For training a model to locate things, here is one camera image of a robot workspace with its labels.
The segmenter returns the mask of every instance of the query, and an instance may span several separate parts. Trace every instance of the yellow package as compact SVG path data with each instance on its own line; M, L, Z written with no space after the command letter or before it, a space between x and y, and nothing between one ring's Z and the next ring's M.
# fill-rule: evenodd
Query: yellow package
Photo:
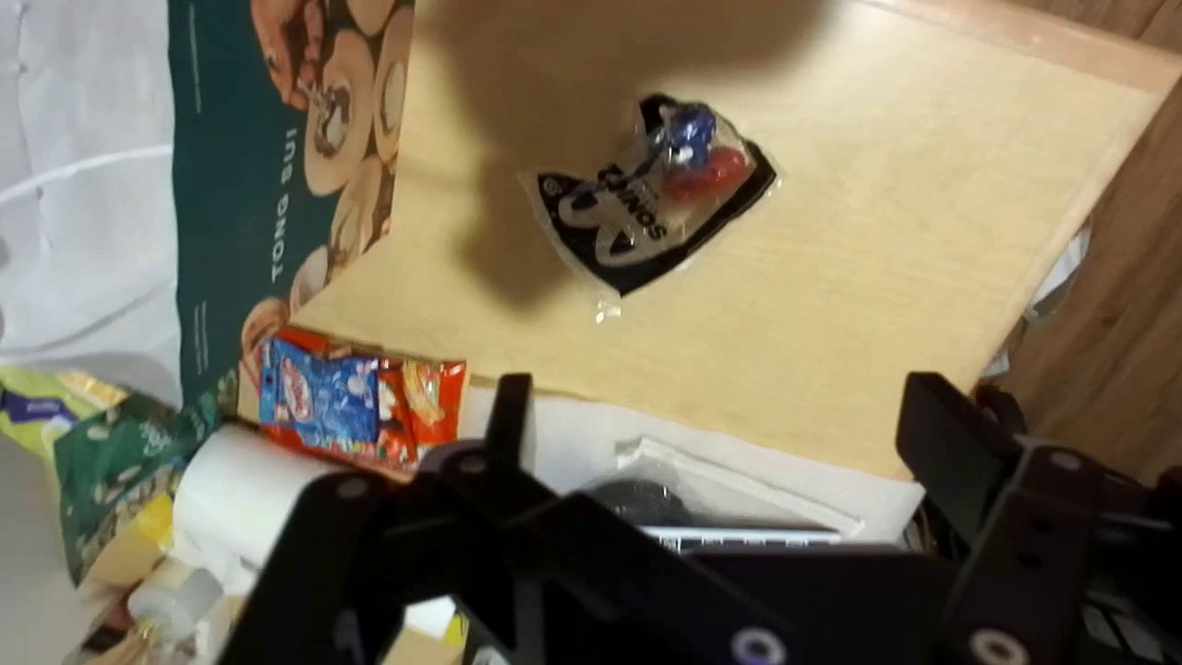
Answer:
M84 371L0 366L0 439L13 439L53 465L53 443L61 434L121 397L121 389Z

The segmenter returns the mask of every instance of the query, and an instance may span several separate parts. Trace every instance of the printed food image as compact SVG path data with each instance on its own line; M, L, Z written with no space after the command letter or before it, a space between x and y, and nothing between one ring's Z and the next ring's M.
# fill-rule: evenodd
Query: printed food image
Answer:
M386 27L377 73L375 73L375 142L382 163L401 160L407 67L410 67L415 12L404 2Z
M348 14L359 22L365 36L382 33L392 6L396 0L348 0Z
M328 281L350 267L382 237L392 212L392 178L377 160L365 160L359 178L340 190L328 233Z
M242 329L242 347L243 347L243 377L253 384L259 384L259 349L261 338L272 337L276 329L286 329L287 322L287 302L286 300L261 300L254 302L254 310L249 312L243 329Z
M314 300L328 284L328 248L314 248L287 286L287 310L301 310L308 300Z
M324 6L318 0L253 0L253 27L276 94L308 109L324 59Z
M305 174L314 195L344 187L370 142L375 54L364 33L340 29L323 71L323 87L308 87Z

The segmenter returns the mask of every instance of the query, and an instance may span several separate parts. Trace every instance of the colorful packaging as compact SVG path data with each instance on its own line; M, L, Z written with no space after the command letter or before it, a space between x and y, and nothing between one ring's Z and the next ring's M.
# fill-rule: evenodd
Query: colorful packaging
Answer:
M74 583L133 570L117 547L101 565L131 526L164 547L169 488L220 421L216 391L178 414L84 371L0 368L0 434L50 462Z
M426 360L280 329L261 347L259 423L301 449L407 481L457 439L466 360Z
M707 103L648 94L632 155L596 180L535 174L563 249L620 295L664 275L776 180L766 150Z
M53 443L62 432L121 397L121 389L84 371L0 366L0 434L53 462Z

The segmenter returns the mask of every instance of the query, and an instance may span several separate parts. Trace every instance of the white paper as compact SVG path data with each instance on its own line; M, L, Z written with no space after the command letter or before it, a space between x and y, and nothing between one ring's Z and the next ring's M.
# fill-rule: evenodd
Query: white paper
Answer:
M220 575L226 595L253 595L301 491L334 465L287 455L259 432L220 427L180 476L169 557ZM442 639L446 599L407 610L407 627Z
M485 434L490 393L490 389L471 391L463 421L466 439ZM612 481L616 448L636 439L658 439L674 449L747 474L750 481L776 483L786 496L823 507L831 526L860 540L893 542L925 499L925 488L910 481L820 465L786 449L686 427L639 408L557 393L532 397L530 465L556 491Z

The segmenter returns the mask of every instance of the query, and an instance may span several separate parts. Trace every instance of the clutter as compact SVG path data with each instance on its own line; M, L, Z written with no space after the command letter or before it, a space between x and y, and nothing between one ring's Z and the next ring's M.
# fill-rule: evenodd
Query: clutter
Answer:
M208 570L189 570L165 557L126 599L126 610L153 647L175 648L185 639L197 639L199 620L220 605L220 599L223 583Z
M596 180L541 174L548 228L620 295L664 275L776 180L766 150L707 103L648 94L643 136Z
M0 434L50 462L74 583L158 557L169 488L220 416L216 393L178 414L84 371L0 368Z

